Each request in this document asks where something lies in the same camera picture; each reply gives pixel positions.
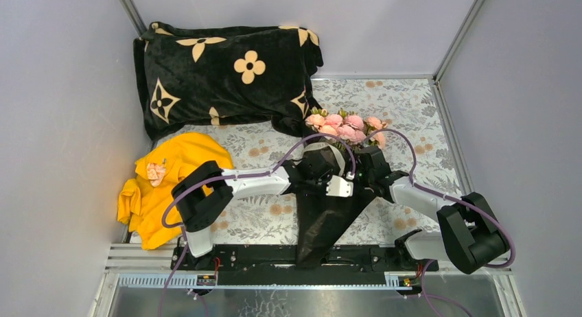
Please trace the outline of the cream satin ribbon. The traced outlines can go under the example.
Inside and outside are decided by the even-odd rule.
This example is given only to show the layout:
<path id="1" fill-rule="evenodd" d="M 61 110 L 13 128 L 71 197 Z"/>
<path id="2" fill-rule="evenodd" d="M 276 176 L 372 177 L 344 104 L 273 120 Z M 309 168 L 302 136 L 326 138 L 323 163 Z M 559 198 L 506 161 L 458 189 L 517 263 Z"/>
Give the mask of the cream satin ribbon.
<path id="1" fill-rule="evenodd" d="M 307 144 L 303 149 L 307 167 L 320 177 L 328 174 L 344 176 L 349 166 L 349 156 L 328 142 Z"/>

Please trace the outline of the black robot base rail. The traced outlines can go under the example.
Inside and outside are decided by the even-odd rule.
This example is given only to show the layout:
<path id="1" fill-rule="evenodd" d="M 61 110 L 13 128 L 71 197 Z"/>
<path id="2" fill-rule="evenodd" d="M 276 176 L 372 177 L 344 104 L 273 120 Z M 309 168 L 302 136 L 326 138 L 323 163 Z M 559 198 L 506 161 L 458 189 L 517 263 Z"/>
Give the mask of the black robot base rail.
<path id="1" fill-rule="evenodd" d="M 201 257 L 185 253 L 178 245 L 171 268 L 208 272 L 217 285 L 337 285 L 408 286 L 424 268 L 433 272 L 438 263 L 415 260 L 401 248 L 378 245 L 339 245 L 313 263 L 296 262 L 295 245 L 217 244 Z"/>

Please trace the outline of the black wrapping paper sheet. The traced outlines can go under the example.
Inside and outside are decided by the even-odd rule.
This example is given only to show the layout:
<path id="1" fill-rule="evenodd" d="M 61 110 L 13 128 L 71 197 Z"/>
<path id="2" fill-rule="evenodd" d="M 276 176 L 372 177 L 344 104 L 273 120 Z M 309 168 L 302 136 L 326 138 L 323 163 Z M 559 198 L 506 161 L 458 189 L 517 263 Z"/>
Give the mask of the black wrapping paper sheet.
<path id="1" fill-rule="evenodd" d="M 319 266 L 331 247 L 342 237 L 364 209 L 375 200 L 370 190 L 354 187 L 351 197 L 295 194 L 299 234 L 296 266 Z"/>

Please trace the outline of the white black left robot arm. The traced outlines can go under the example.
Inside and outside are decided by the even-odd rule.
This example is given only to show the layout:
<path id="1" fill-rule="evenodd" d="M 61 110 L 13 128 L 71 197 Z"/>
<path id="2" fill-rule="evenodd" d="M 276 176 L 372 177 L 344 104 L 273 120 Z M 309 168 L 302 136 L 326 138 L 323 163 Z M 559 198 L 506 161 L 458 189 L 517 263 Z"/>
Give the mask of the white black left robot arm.
<path id="1" fill-rule="evenodd" d="M 233 200 L 260 195 L 286 195 L 313 189 L 324 196 L 350 197 L 356 158 L 326 145 L 303 151 L 301 158 L 284 158 L 269 167 L 226 169 L 207 161 L 172 190 L 171 206 L 181 217 L 187 261 L 198 270 L 213 260 L 211 225 Z"/>

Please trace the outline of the pink fake flower bunch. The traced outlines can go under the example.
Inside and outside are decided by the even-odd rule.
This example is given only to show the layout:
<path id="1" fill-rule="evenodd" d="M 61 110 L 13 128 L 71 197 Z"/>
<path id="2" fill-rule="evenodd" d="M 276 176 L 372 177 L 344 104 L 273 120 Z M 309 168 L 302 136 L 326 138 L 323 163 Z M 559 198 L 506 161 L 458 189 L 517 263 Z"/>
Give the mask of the pink fake flower bunch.
<path id="1" fill-rule="evenodd" d="M 377 117 L 361 117 L 354 111 L 340 109 L 331 113 L 326 109 L 315 108 L 304 120 L 309 130 L 331 134 L 345 141 L 351 148 L 386 145 L 386 135 L 378 130 L 387 128 L 387 123 Z"/>

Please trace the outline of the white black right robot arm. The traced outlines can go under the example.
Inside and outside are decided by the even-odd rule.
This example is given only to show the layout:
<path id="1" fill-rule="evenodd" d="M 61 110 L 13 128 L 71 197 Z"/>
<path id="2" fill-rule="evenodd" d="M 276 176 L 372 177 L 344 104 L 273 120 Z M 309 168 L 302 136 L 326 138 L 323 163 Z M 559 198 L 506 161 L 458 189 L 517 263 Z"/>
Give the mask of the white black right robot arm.
<path id="1" fill-rule="evenodd" d="M 411 270 L 419 262 L 449 261 L 471 274 L 510 251 L 510 242 L 479 193 L 460 198 L 421 189 L 408 173 L 390 168 L 377 146 L 356 152 L 356 182 L 386 201 L 415 209 L 439 225 L 437 232 L 413 230 L 395 240 L 397 267 Z"/>

